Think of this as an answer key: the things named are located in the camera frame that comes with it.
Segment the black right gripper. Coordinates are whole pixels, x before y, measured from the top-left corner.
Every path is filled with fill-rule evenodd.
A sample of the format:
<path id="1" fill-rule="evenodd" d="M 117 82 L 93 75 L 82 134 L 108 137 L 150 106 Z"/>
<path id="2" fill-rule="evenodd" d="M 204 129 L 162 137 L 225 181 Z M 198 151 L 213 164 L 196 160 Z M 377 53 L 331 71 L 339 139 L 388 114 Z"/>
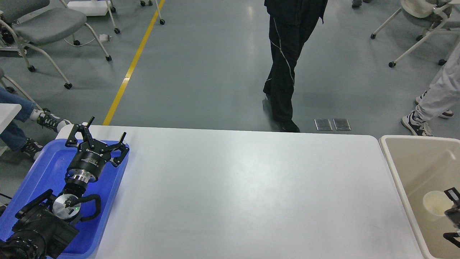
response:
<path id="1" fill-rule="evenodd" d="M 455 187 L 449 188 L 448 190 L 444 191 L 445 195 L 453 201 L 453 202 L 460 202 L 460 193 Z M 444 215 L 453 223 L 453 226 L 460 229 L 460 207 L 458 205 L 453 206 L 452 208 L 445 210 Z M 459 233 L 457 232 L 448 232 L 442 235 L 444 239 L 451 242 L 457 248 L 460 248 L 460 241 L 457 238 L 460 237 Z"/>

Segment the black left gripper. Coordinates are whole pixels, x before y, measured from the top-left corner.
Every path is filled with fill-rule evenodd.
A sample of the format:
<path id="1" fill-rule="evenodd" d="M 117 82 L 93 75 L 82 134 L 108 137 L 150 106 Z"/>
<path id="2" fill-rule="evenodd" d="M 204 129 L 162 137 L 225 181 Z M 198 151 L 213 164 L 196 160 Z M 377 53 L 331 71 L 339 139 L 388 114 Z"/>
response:
<path id="1" fill-rule="evenodd" d="M 94 118 L 94 116 L 91 116 L 86 125 L 74 124 L 65 143 L 67 147 L 77 147 L 76 134 L 80 133 L 82 135 L 83 142 L 79 143 L 77 153 L 67 168 L 67 172 L 70 176 L 81 172 L 88 173 L 90 176 L 88 176 L 89 180 L 87 182 L 96 182 L 107 162 L 110 162 L 114 167 L 118 167 L 130 151 L 129 147 L 123 142 L 126 132 L 123 132 L 120 141 L 113 145 L 108 145 L 105 142 L 95 143 L 89 131 Z M 112 151 L 117 150 L 120 151 L 120 155 L 112 157 Z"/>

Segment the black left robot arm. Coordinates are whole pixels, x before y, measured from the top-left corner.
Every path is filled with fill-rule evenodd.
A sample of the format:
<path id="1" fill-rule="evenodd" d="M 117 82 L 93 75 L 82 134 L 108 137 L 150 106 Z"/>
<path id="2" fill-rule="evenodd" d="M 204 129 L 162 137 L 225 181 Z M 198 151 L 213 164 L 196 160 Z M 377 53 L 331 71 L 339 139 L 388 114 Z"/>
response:
<path id="1" fill-rule="evenodd" d="M 1 217 L 2 259 L 84 259 L 99 243 L 128 163 L 91 123 L 47 144 Z"/>

